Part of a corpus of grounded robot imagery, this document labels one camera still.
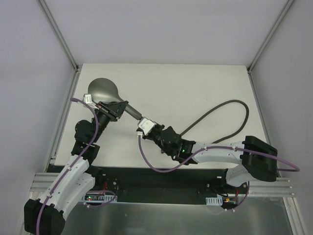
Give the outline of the grey shower head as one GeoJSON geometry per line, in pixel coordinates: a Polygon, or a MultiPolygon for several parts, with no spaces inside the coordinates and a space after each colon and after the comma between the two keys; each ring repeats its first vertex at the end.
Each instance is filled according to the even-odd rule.
{"type": "MultiPolygon", "coordinates": [[[[92,100],[95,105],[99,102],[114,103],[125,101],[119,96],[117,86],[107,78],[97,78],[91,81],[88,86],[88,93],[92,95],[92,100]]],[[[124,112],[128,113],[136,120],[142,119],[142,114],[129,103],[124,112]]]]}

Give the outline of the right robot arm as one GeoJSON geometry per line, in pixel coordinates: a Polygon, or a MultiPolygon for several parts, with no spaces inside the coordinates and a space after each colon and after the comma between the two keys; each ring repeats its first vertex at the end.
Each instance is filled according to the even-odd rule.
{"type": "Polygon", "coordinates": [[[250,180],[276,181],[277,149],[254,136],[234,143],[201,143],[188,141],[172,127],[164,128],[151,120],[138,126],[141,138],[153,141],[161,151],[180,165],[208,162],[231,163],[235,167],[226,169],[220,180],[221,190],[233,192],[250,180]]]}

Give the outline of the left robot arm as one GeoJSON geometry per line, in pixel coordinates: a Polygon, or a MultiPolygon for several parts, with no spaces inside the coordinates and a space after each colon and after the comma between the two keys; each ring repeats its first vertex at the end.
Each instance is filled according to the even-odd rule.
{"type": "Polygon", "coordinates": [[[117,189],[108,189],[102,170],[92,165],[100,147],[95,144],[111,121],[120,119],[128,102],[99,102],[91,121],[75,126],[75,144],[71,156],[53,183],[38,199],[29,199],[24,206],[24,230],[34,235],[59,235],[72,209],[88,191],[117,199],[117,189]]]}

